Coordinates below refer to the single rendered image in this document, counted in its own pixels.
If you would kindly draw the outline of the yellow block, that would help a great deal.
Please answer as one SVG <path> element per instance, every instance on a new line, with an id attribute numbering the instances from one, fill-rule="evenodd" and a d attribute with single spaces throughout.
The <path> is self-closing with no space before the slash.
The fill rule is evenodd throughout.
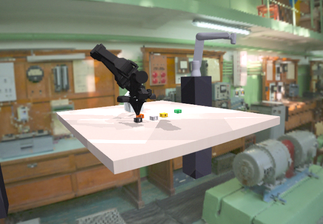
<path id="1" fill-rule="evenodd" d="M 168 117 L 168 113 L 159 113 L 159 116 L 164 118 L 164 117 Z"/>

